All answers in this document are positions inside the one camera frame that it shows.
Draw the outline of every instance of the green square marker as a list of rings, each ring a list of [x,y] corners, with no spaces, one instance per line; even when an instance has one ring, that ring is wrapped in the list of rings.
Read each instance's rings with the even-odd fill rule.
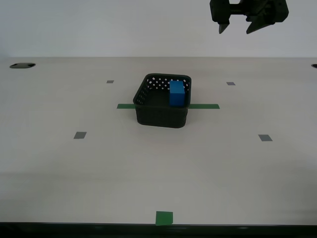
[[[172,212],[157,212],[155,221],[156,226],[168,226],[173,224],[173,213]]]

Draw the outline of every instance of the blue cube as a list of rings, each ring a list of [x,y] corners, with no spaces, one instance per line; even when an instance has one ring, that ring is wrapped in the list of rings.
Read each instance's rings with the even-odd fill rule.
[[[169,105],[183,107],[185,105],[185,89],[183,81],[169,82]]]

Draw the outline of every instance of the white wall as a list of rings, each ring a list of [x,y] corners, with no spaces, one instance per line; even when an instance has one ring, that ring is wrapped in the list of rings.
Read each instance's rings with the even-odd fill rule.
[[[209,1],[0,0],[0,55],[317,57],[316,0],[288,0],[284,23],[251,35],[243,16],[218,35]]]

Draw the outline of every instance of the basket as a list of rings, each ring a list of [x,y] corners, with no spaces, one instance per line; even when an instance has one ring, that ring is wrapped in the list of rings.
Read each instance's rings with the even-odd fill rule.
[[[184,84],[183,107],[169,105],[169,82],[173,80],[182,81]],[[190,105],[191,83],[192,79],[186,75],[148,74],[133,99],[138,123],[172,128],[183,127]]]

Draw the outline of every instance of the gray square marker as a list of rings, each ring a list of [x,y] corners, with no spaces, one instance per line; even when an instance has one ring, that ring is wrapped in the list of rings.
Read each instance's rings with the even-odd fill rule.
[[[74,139],[84,139],[87,132],[76,132]]]
[[[259,135],[261,141],[273,141],[269,135]]]

